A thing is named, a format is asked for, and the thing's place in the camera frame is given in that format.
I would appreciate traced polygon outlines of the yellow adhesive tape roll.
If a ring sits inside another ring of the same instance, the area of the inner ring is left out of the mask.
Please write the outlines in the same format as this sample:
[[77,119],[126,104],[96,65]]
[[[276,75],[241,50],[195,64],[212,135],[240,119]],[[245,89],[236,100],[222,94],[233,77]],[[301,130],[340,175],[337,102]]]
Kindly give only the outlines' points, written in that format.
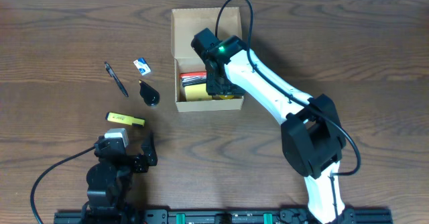
[[229,100],[234,99],[234,95],[214,95],[212,96],[213,100]]

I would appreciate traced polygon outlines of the red multi-tool pocket knife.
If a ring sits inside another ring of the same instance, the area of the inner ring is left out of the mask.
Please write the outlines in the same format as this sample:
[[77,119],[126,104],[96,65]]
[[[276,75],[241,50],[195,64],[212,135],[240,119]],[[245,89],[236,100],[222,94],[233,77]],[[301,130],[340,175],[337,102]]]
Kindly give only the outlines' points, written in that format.
[[181,73],[180,79],[182,81],[182,86],[187,87],[190,85],[199,85],[206,83],[206,72],[187,72]]

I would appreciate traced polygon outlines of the white blue eraser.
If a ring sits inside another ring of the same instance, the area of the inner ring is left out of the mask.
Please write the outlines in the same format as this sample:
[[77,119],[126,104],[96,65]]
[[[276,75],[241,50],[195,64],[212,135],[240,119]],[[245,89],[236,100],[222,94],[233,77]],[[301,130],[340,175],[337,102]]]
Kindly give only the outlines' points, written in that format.
[[151,68],[144,58],[138,58],[137,60],[134,60],[133,63],[142,76],[145,76],[151,72]]

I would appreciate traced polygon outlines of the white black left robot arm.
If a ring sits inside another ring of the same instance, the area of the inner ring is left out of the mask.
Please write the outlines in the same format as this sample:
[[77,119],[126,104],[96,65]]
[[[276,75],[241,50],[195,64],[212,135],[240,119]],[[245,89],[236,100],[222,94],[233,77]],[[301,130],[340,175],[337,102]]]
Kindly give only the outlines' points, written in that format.
[[138,211],[127,204],[134,174],[156,166],[158,156],[152,132],[141,144],[141,154],[126,153],[128,140],[118,131],[100,136],[95,142],[99,163],[86,175],[88,202],[80,213],[83,223],[139,223]]

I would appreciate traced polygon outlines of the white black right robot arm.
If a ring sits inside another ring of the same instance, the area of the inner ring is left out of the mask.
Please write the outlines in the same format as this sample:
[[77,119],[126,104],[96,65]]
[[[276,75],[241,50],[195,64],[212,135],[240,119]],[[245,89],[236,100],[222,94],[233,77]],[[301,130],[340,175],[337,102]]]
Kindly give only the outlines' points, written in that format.
[[209,95],[249,93],[269,111],[280,125],[284,157],[304,177],[308,210],[321,223],[337,221],[345,209],[338,175],[346,133],[333,101],[287,83],[237,36],[220,40],[206,28],[191,47],[205,65]]

